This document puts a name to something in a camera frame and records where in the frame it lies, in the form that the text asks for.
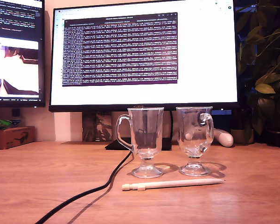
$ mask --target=black cable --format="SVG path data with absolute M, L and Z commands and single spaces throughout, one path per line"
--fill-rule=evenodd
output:
M 60 205 L 58 205 L 57 207 L 53 208 L 51 211 L 49 211 L 44 217 L 42 217 L 40 220 L 38 220 L 35 224 L 43 224 L 44 222 L 46 222 L 52 215 L 54 215 L 55 213 L 57 213 L 59 210 L 61 210 L 62 208 L 64 208 L 66 205 L 72 203 L 73 201 L 81 198 L 81 197 L 84 197 L 88 194 L 91 194 L 91 193 L 94 193 L 94 192 L 97 192 L 99 190 L 102 190 L 106 187 L 108 187 L 108 185 L 111 183 L 111 180 L 114 176 L 114 174 L 117 172 L 117 170 L 119 169 L 119 167 L 127 160 L 127 158 L 131 155 L 131 151 L 129 152 L 129 154 L 123 159 L 123 161 L 120 162 L 120 164 L 118 164 L 118 166 L 113 170 L 113 172 L 111 173 L 110 175 L 110 178 L 109 180 L 107 181 L 107 183 L 105 183 L 104 185 L 100 186 L 100 187 L 97 187 L 97 188 L 94 188 L 94 189 L 90 189 L 88 191 L 85 191 L 81 194 L 78 194 L 76 196 L 73 196 L 72 198 L 66 200 L 65 202 L 61 203 Z

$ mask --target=eraser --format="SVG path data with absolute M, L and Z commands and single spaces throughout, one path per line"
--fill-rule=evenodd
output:
M 130 190 L 130 184 L 129 183 L 123 184 L 122 190 Z

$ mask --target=glass mug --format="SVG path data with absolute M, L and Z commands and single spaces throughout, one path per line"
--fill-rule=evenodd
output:
M 190 161 L 180 167 L 179 172 L 189 176 L 204 176 L 210 174 L 201 162 L 191 159 L 200 159 L 214 140 L 212 107 L 177 107 L 178 119 L 178 146 L 188 155 Z
M 128 108 L 127 110 L 128 115 L 123 114 L 117 119 L 116 135 L 121 145 L 141 158 L 140 167 L 132 170 L 132 175 L 138 178 L 159 177 L 163 173 L 151 161 L 162 149 L 164 108 Z M 131 144 L 123 141 L 119 133 L 119 126 L 124 119 L 130 123 Z

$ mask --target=computer monitor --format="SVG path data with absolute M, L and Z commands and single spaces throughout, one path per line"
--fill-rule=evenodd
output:
M 0 0 L 0 107 L 45 106 L 44 0 Z
M 54 9 L 52 112 L 237 105 L 232 0 Z

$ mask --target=white controller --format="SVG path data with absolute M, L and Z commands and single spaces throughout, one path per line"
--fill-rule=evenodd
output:
M 214 139 L 225 147 L 231 147 L 233 145 L 233 136 L 221 129 L 214 128 Z

